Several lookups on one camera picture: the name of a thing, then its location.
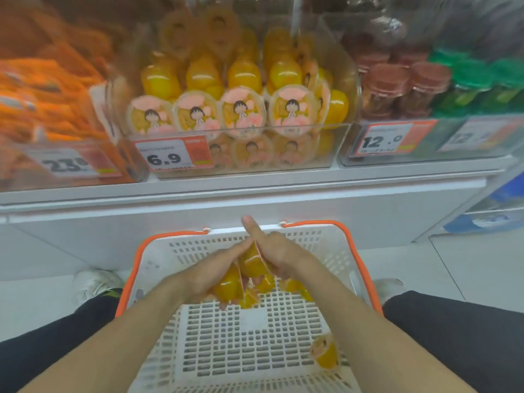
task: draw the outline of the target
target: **hand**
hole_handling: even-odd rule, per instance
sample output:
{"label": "hand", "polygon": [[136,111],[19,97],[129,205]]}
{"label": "hand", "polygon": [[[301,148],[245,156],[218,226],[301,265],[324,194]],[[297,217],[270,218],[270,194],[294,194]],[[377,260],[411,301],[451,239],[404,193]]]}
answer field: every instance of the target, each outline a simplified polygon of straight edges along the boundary
{"label": "hand", "polygon": [[242,224],[249,235],[257,242],[262,256],[277,270],[276,274],[287,279],[292,277],[298,281],[300,271],[309,264],[317,263],[318,259],[313,254],[298,244],[287,239],[277,231],[266,235],[251,216],[243,216]]}
{"label": "hand", "polygon": [[[226,274],[233,261],[244,253],[252,243],[246,238],[228,249],[216,251],[188,269],[176,274],[183,281],[187,291],[185,303],[200,303],[213,286],[217,285]],[[225,309],[227,304],[220,304]]]}

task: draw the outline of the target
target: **store shelf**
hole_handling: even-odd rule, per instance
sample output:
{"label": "store shelf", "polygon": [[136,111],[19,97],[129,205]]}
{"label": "store shelf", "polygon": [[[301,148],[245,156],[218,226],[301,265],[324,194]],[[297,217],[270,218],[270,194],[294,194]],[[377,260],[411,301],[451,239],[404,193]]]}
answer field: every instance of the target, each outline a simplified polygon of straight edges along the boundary
{"label": "store shelf", "polygon": [[439,162],[245,173],[108,186],[67,187],[0,193],[0,213],[77,207],[197,200],[361,185],[398,184],[497,175],[518,161],[512,156]]}

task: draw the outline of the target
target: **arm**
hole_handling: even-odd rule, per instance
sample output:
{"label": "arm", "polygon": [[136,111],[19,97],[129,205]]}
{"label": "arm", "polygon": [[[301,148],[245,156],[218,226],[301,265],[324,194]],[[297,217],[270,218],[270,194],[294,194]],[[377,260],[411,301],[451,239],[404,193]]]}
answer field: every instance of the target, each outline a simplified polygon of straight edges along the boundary
{"label": "arm", "polygon": [[405,332],[348,290],[317,258],[279,233],[243,223],[280,274],[302,282],[321,310],[367,393],[472,393],[473,390]]}
{"label": "arm", "polygon": [[174,312],[200,301],[251,240],[166,277],[144,299],[31,381],[21,393],[126,392]]}

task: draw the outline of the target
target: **leg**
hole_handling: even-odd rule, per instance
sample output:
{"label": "leg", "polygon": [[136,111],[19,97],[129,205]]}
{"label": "leg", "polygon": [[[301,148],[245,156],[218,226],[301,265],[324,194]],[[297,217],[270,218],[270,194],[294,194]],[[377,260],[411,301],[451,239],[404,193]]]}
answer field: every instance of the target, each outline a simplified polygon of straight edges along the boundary
{"label": "leg", "polygon": [[73,314],[0,342],[0,392],[22,389],[114,319],[121,289],[98,283],[98,290],[91,290],[96,296],[82,293],[87,300]]}
{"label": "leg", "polygon": [[385,317],[479,393],[524,391],[524,314],[408,291]]}

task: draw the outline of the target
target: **orange basket handle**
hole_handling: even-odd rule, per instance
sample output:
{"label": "orange basket handle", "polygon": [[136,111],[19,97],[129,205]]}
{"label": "orange basket handle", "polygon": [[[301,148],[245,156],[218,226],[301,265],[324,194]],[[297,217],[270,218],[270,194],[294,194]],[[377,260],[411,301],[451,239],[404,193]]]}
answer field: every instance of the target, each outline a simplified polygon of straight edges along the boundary
{"label": "orange basket handle", "polygon": [[384,313],[382,311],[382,305],[380,304],[380,300],[378,299],[378,294],[377,294],[377,290],[375,289],[375,284],[373,284],[373,281],[371,280],[370,272],[367,270],[366,265],[364,264],[362,258],[358,254],[357,247],[355,245],[355,242],[353,241],[353,237],[351,236],[350,230],[344,224],[338,221],[332,221],[332,220],[302,221],[302,222],[281,224],[282,227],[293,227],[293,226],[303,226],[303,225],[335,225],[341,231],[344,232],[347,243],[350,245],[351,255],[353,255],[353,258],[355,259],[358,271],[360,272],[362,279],[364,281],[366,291],[368,295],[370,296],[371,306],[373,307],[373,309],[377,311],[377,313],[383,316]]}
{"label": "orange basket handle", "polygon": [[122,291],[120,302],[118,303],[118,307],[116,308],[115,317],[120,317],[122,314],[124,314],[124,311],[127,309],[127,304],[129,303],[129,298],[131,297],[131,291],[133,290],[133,285],[135,285],[136,276],[138,274],[138,270],[140,269],[140,263],[142,261],[142,254],[144,253],[149,243],[156,240],[157,238],[176,237],[176,236],[200,236],[200,235],[204,235],[207,233],[209,233],[209,230],[174,231],[172,233],[155,234],[154,236],[146,238],[144,242],[140,244],[138,250],[136,251],[135,262],[133,264],[133,270],[131,270],[131,274],[129,275],[129,278],[127,279],[127,282],[124,285],[124,290]]}
{"label": "orange basket handle", "polygon": [[[380,300],[378,299],[378,294],[377,294],[377,290],[375,289],[375,284],[373,284],[373,281],[371,280],[370,272],[368,272],[366,265],[364,264],[364,262],[362,261],[362,258],[358,254],[357,247],[355,245],[355,242],[353,241],[350,230],[344,224],[338,221],[325,220],[325,221],[302,221],[302,222],[295,222],[295,223],[283,223],[281,225],[282,227],[293,227],[293,226],[303,226],[303,225],[335,225],[341,231],[343,231],[344,235],[346,236],[347,243],[350,245],[351,254],[353,255],[353,258],[355,259],[358,271],[360,272],[362,279],[364,281],[364,285],[366,287],[367,293],[370,296],[371,306],[373,306],[373,309],[375,309],[380,315],[383,315],[382,306],[380,304]],[[138,274],[138,270],[140,269],[142,254],[144,253],[149,243],[156,240],[157,238],[176,237],[176,236],[193,236],[193,235],[201,236],[201,235],[206,235],[207,233],[209,233],[209,230],[175,231],[173,233],[162,233],[162,234],[157,234],[157,235],[146,238],[144,242],[140,244],[138,250],[136,251],[135,262],[133,264],[133,270],[131,271],[131,274],[124,286],[124,290],[122,291],[120,302],[118,303],[118,308],[116,309],[115,317],[120,317],[122,314],[124,314],[124,311],[127,309],[127,304],[129,303],[129,298],[131,297],[131,291],[133,290],[133,285],[135,284],[136,276]]]}

